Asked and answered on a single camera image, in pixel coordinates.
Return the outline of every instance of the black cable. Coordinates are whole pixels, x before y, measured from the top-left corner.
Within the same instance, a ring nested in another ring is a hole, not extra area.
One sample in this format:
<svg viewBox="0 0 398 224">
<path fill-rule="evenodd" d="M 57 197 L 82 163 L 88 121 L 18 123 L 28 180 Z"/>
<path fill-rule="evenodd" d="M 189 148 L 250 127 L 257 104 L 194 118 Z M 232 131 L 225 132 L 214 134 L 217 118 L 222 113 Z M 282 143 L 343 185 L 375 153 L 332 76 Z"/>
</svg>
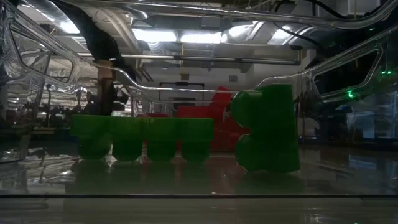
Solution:
<svg viewBox="0 0 398 224">
<path fill-rule="evenodd" d="M 280 6 L 281 6 L 283 3 L 287 2 L 287 1 L 288 1 L 288 0 L 282 0 L 280 3 L 278 3 L 278 5 L 276 5 L 276 7 L 275 7 L 275 12 L 278 12 Z M 309 37 L 305 37 L 305 36 L 300 35 L 300 34 L 296 34 L 295 32 L 291 32 L 291 31 L 289 31 L 289 30 L 287 30 L 287 29 L 284 29 L 284 28 L 281 27 L 280 25 L 276 24 L 276 22 L 274 22 L 274 25 L 275 25 L 278 29 L 284 31 L 285 33 L 290 34 L 290 35 L 293 35 L 293 36 L 298 37 L 298 38 L 301 38 L 301 39 L 303 39 L 303 40 L 306 40 L 306 41 L 310 42 L 311 44 L 317 46 L 319 49 L 324 50 L 323 46 L 322 46 L 321 44 L 319 44 L 318 42 L 316 42 L 315 40 L 313 40 L 313 39 L 311 39 L 311 38 L 309 38 Z"/>
<path fill-rule="evenodd" d="M 322 9 L 324 9 L 326 12 L 329 12 L 330 14 L 334 15 L 337 18 L 340 19 L 347 19 L 347 17 L 339 14 L 338 12 L 332 10 L 331 8 L 329 8 L 329 6 L 325 5 L 324 3 L 317 1 L 317 0 L 306 0 L 308 2 L 312 2 L 313 4 L 318 5 L 319 7 L 321 7 Z"/>
</svg>

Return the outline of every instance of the green light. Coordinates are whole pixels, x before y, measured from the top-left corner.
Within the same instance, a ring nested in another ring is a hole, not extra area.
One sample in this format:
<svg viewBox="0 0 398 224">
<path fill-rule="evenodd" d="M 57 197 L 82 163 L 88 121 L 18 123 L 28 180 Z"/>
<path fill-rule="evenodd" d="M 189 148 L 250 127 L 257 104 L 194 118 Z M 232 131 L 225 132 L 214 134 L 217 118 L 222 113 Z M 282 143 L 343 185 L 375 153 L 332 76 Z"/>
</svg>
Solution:
<svg viewBox="0 0 398 224">
<path fill-rule="evenodd" d="M 348 91 L 348 96 L 349 96 L 350 98 L 353 98 L 353 97 L 354 97 L 353 91 L 352 91 L 352 90 L 349 90 L 349 91 Z"/>
</svg>

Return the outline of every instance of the green block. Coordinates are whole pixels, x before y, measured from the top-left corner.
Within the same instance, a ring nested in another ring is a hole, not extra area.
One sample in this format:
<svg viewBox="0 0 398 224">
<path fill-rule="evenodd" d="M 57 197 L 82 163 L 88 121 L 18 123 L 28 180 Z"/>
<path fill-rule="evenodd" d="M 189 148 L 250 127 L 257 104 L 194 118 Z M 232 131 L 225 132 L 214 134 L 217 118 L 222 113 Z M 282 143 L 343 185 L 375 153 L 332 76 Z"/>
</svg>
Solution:
<svg viewBox="0 0 398 224">
<path fill-rule="evenodd" d="M 148 140 L 147 155 L 153 161 L 169 161 L 175 156 L 175 143 L 178 138 L 177 119 L 143 118 Z"/>
<path fill-rule="evenodd" d="M 182 157 L 188 162 L 204 162 L 209 158 L 210 141 L 213 140 L 213 119 L 180 118 L 178 123 Z"/>
<path fill-rule="evenodd" d="M 112 155 L 119 161 L 134 161 L 142 154 L 142 118 L 112 117 Z"/>
<path fill-rule="evenodd" d="M 109 116 L 73 115 L 71 135 L 79 137 L 78 153 L 83 159 L 101 159 L 111 149 Z"/>
<path fill-rule="evenodd" d="M 241 91 L 232 100 L 231 113 L 241 126 L 251 130 L 250 138 L 241 138 L 236 145 L 237 160 L 245 169 L 300 169 L 291 85 Z"/>
</svg>

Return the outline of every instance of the green toy brick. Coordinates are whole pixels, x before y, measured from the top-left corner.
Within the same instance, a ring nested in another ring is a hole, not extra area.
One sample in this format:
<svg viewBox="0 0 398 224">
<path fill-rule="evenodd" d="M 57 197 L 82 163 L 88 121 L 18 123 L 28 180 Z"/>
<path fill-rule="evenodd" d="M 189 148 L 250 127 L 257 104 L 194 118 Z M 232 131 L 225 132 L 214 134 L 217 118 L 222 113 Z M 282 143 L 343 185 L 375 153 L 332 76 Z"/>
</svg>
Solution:
<svg viewBox="0 0 398 224">
<path fill-rule="evenodd" d="M 178 138 L 177 119 L 143 118 L 145 135 L 148 140 L 147 155 L 153 161 L 169 161 L 175 156 Z"/>
<path fill-rule="evenodd" d="M 210 141 L 213 140 L 213 119 L 180 118 L 178 123 L 182 157 L 188 162 L 204 162 L 209 158 Z"/>
<path fill-rule="evenodd" d="M 119 161 L 133 161 L 142 154 L 142 118 L 112 117 L 112 155 Z"/>
<path fill-rule="evenodd" d="M 71 135 L 79 137 L 78 153 L 83 159 L 101 159 L 111 149 L 109 116 L 73 115 Z"/>
<path fill-rule="evenodd" d="M 251 130 L 236 145 L 237 160 L 245 169 L 300 169 L 291 85 L 241 91 L 232 100 L 231 113 L 241 126 Z"/>
</svg>

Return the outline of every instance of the metal pipe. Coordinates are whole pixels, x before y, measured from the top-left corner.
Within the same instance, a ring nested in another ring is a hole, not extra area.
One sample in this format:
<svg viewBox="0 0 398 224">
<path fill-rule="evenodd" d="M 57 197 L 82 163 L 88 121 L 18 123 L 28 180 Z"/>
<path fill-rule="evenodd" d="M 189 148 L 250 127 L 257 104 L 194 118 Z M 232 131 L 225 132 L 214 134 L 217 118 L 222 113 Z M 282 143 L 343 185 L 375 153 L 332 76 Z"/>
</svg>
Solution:
<svg viewBox="0 0 398 224">
<path fill-rule="evenodd" d="M 247 11 L 217 7 L 203 7 L 183 4 L 170 4 L 161 2 L 145 2 L 131 0 L 64 0 L 66 2 L 86 7 L 106 9 L 119 8 L 129 10 L 131 13 L 141 12 L 147 14 L 173 14 L 188 16 L 228 17 L 252 21 L 269 21 L 284 23 L 301 23 L 311 26 L 322 26 L 337 29 L 360 29 L 370 26 L 382 19 L 398 6 L 397 0 L 388 0 L 375 13 L 360 19 L 329 19 L 313 16 L 298 16 L 291 14 L 277 14 L 273 12 Z"/>
<path fill-rule="evenodd" d="M 82 57 L 91 57 L 90 53 L 78 53 Z M 268 58 L 226 58 L 226 57 L 200 57 L 183 55 L 148 55 L 148 54 L 122 54 L 124 58 L 139 58 L 152 60 L 191 60 L 205 62 L 233 62 L 233 63 L 261 63 L 269 65 L 300 65 L 300 61 L 268 59 Z"/>
</svg>

